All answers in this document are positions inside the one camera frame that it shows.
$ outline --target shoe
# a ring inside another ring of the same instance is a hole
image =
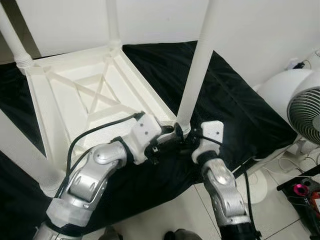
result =
[[[198,234],[185,229],[178,229],[174,233],[175,240],[202,240]]]
[[[173,231],[168,231],[163,238],[163,240],[175,240],[175,239],[176,239],[176,236]]]
[[[98,240],[123,240],[122,236],[117,233],[113,226],[107,226],[104,234]]]

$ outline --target black fabric sheet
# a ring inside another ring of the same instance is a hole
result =
[[[125,45],[123,51],[176,114],[195,46],[195,42]],[[14,63],[0,65],[0,108],[44,152],[27,80]],[[296,137],[217,53],[212,55],[191,125],[212,120],[224,123],[221,157],[231,170],[249,157],[266,157]],[[199,181],[199,169],[188,154],[172,152],[157,165],[148,161],[127,165],[110,178],[85,232],[167,202]],[[32,239],[50,199],[4,154],[0,154],[0,195],[3,239]]]

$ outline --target red object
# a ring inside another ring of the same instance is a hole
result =
[[[302,184],[296,184],[293,186],[293,191],[298,196],[304,197],[307,196],[309,193],[309,188]]]
[[[320,192],[314,191],[310,197],[310,204],[312,208],[316,211],[317,219],[320,219],[320,203],[319,202],[320,202]]]

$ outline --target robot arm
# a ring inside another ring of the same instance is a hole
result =
[[[220,145],[217,143],[223,141],[223,123],[204,122],[201,128],[203,136],[215,142],[201,139],[192,159],[201,165],[222,240],[254,240],[254,231],[236,189],[235,178],[218,158]],[[48,219],[42,223],[34,240],[81,240],[83,229],[100,201],[109,177],[127,162],[138,165],[147,157],[150,159],[153,154],[159,154],[159,146],[167,148],[174,146],[172,142],[180,142],[183,134],[179,130],[176,125],[173,131],[163,133],[156,119],[144,114],[128,135],[93,147],[84,166],[73,173],[60,198],[52,200],[46,211]]]
[[[220,121],[201,124],[204,137],[193,152],[192,160],[201,166],[204,186],[208,191],[222,240],[255,240],[256,233],[241,194],[236,188],[236,179],[218,157],[223,142],[224,125]]]

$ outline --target white cable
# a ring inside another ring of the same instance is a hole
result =
[[[303,63],[307,62],[309,64],[309,66],[310,66],[310,69],[312,69],[312,65],[311,65],[311,62],[309,60],[303,60],[302,62]]]
[[[312,179],[312,178],[317,176],[317,175],[316,176],[306,176],[306,175],[294,176],[294,175],[290,175],[290,174],[287,174],[287,173],[271,171],[270,169],[266,168],[265,166],[263,166],[262,168],[267,170],[270,173],[284,175],[284,176],[288,176],[288,177],[292,177],[292,178],[311,178]]]
[[[304,172],[301,168],[300,168],[300,166],[297,164],[297,163],[295,163],[294,161],[292,161],[291,159],[289,159],[289,158],[286,158],[286,157],[281,157],[279,160],[278,160],[278,164],[279,164],[279,167],[283,170],[283,171],[285,171],[285,172],[290,172],[290,171],[292,171],[292,169],[286,169],[286,168],[284,168],[282,165],[281,165],[281,160],[287,160],[287,161],[289,161],[290,163],[292,163],[294,166],[296,166],[297,167],[297,169],[300,171],[300,172]]]
[[[316,166],[318,165],[317,162],[316,162],[316,160],[314,160],[312,157],[310,157],[309,154],[308,154],[308,156],[306,156],[302,161],[304,161],[304,160],[306,160],[306,159],[311,159],[312,162],[314,162],[314,164],[315,164]]]

